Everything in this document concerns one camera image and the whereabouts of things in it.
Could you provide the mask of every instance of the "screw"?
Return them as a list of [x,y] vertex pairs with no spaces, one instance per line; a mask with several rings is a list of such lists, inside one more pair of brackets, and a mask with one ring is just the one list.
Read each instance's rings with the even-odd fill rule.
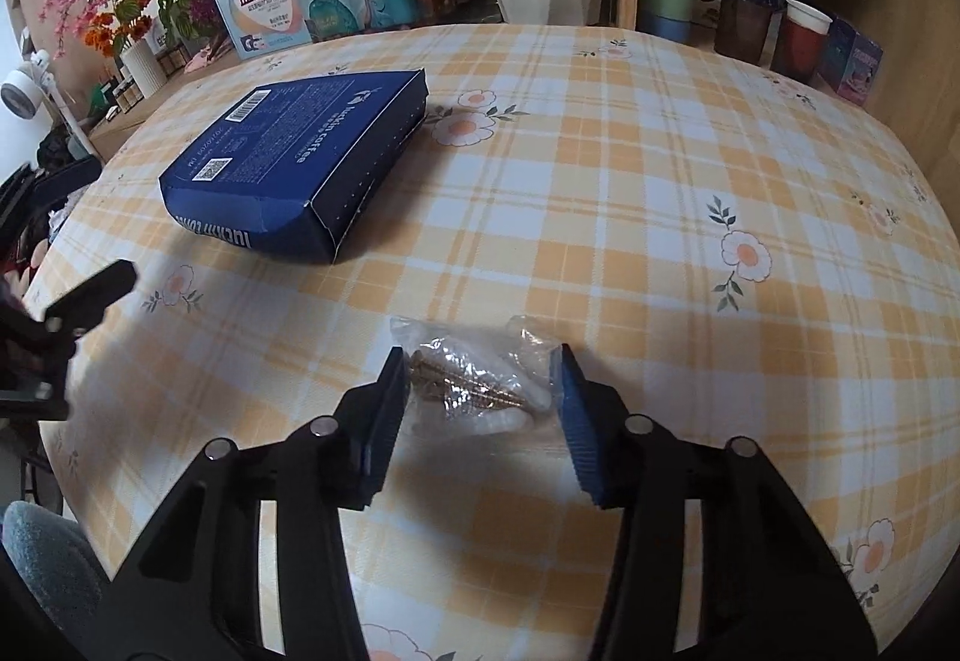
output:
[[233,447],[229,439],[214,439],[203,448],[203,454],[210,460],[220,460],[220,458],[229,455],[232,449]]
[[318,417],[310,423],[310,432],[314,436],[330,436],[339,429],[337,421],[330,416]]
[[637,436],[645,436],[648,433],[654,432],[654,421],[645,414],[630,415],[626,423],[624,423],[624,426],[630,433],[635,433]]
[[741,458],[752,458],[757,454],[757,442],[747,439],[746,436],[737,436],[730,443],[730,449]]

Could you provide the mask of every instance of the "security camera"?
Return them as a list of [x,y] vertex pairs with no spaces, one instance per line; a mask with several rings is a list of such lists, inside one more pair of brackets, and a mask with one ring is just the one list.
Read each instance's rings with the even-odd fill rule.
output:
[[10,108],[14,116],[20,119],[32,119],[43,103],[45,95],[40,84],[32,77],[32,64],[24,62],[16,70],[11,70],[0,86],[0,100]]

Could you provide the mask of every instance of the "qr code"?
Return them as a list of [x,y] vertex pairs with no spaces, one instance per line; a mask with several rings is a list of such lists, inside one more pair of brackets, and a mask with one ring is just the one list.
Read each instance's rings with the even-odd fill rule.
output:
[[217,178],[220,175],[220,172],[229,165],[233,157],[216,157],[211,159],[203,168],[200,168],[200,173],[195,175],[193,181],[213,181],[214,178]]
[[266,100],[267,95],[270,94],[269,89],[259,89],[249,96],[243,103],[240,103],[237,108],[227,116],[227,122],[243,122],[246,117],[250,116],[253,113],[253,109],[256,106],[259,106],[263,101]]

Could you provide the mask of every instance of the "tablecloth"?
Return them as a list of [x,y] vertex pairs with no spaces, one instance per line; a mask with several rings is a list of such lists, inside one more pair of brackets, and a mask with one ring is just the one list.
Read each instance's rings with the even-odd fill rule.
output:
[[[157,177],[251,87],[409,68],[426,69],[427,122],[337,264],[263,258],[164,210]],[[757,439],[881,645],[960,544],[960,249],[942,208],[866,113],[713,53],[615,29],[448,26],[253,60],[138,130],[28,306],[116,258],[136,263],[136,293],[83,339],[73,417],[43,426],[109,571],[207,440],[280,440],[371,381],[394,314],[533,315],[676,435]],[[371,510],[343,513],[374,657],[584,656],[616,513],[589,504],[567,457],[432,457],[397,453]],[[681,645],[698,567],[689,542]]]

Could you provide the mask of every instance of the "blue box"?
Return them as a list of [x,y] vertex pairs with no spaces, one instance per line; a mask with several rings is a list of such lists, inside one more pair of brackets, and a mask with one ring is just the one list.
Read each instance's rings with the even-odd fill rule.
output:
[[830,25],[820,75],[830,88],[855,106],[863,106],[877,78],[883,49],[846,19]]
[[424,71],[265,84],[160,175],[181,226],[281,258],[331,262],[424,120]]

